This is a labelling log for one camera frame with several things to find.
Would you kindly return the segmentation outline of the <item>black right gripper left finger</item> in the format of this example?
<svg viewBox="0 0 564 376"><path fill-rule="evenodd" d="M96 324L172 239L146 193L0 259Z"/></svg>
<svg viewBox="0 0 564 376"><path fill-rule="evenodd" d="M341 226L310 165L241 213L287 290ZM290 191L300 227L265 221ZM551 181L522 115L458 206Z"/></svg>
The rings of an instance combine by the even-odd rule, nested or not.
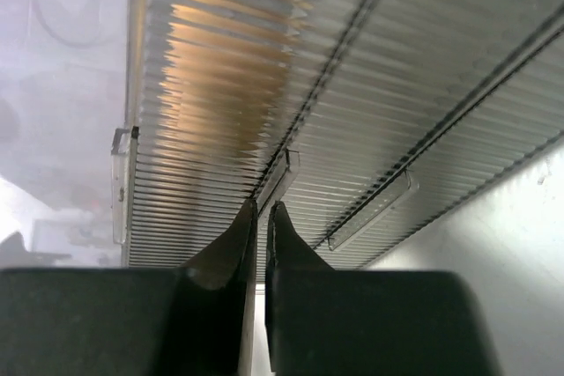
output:
<svg viewBox="0 0 564 376"><path fill-rule="evenodd" d="M257 206L171 269L1 273L4 375L248 375Z"/></svg>

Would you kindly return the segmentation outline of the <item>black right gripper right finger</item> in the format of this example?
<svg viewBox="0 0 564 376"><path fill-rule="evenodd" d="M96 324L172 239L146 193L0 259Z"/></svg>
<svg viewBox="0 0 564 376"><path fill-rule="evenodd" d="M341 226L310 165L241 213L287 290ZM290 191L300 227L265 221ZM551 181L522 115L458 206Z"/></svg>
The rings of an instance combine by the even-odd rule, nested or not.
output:
<svg viewBox="0 0 564 376"><path fill-rule="evenodd" d="M498 375L477 301L442 270L333 269L271 208L265 327L277 375Z"/></svg>

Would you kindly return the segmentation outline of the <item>clear acrylic makeup organizer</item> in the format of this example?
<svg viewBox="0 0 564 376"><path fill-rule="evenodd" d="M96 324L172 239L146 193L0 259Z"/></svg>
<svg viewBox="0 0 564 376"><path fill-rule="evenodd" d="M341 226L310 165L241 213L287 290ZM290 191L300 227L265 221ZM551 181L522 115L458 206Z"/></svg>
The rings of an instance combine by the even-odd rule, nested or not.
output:
<svg viewBox="0 0 564 376"><path fill-rule="evenodd" d="M563 135L563 0L129 0L115 241L173 267L243 202L368 265Z"/></svg>

